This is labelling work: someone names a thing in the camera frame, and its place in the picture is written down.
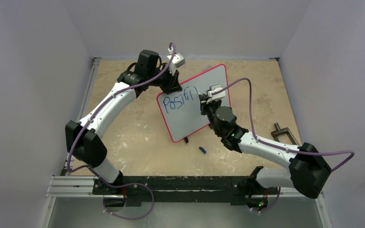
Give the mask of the red framed whiteboard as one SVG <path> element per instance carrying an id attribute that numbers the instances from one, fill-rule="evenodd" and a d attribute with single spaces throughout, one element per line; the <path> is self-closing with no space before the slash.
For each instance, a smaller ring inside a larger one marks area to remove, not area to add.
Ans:
<path id="1" fill-rule="evenodd" d="M 228 84 L 226 66 L 218 64 L 183 81 L 182 91 L 158 94 L 156 101 L 172 142 L 179 142 L 209 125 L 207 117 L 201 115 L 199 94 L 207 93 L 210 86 Z"/>

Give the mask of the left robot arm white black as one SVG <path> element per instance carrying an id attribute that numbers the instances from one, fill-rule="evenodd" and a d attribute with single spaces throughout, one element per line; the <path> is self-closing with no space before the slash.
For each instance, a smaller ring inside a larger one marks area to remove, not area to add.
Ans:
<path id="1" fill-rule="evenodd" d="M 185 64 L 185 59 L 173 47 L 169 53 L 168 62 L 162 62 L 157 52 L 141 51 L 138 60 L 120 74 L 111 91 L 90 113 L 65 126 L 69 158 L 84 162 L 85 167 L 104 181 L 104 188 L 110 194 L 122 190 L 123 175 L 109 161 L 101 138 L 122 110 L 150 86 L 159 87 L 166 94 L 182 90 L 177 69 Z"/>

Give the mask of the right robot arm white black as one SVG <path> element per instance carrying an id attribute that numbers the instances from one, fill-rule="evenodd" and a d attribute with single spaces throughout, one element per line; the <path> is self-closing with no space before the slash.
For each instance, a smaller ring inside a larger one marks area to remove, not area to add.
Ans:
<path id="1" fill-rule="evenodd" d="M 288 145 L 260 137 L 240 127 L 232 108 L 220 100 L 199 95 L 201 114 L 206 116 L 221 143 L 230 151 L 259 156 L 283 167 L 289 174 L 288 188 L 295 188 L 302 195 L 316 199 L 321 193 L 331 167 L 315 146 L 303 143 Z"/>

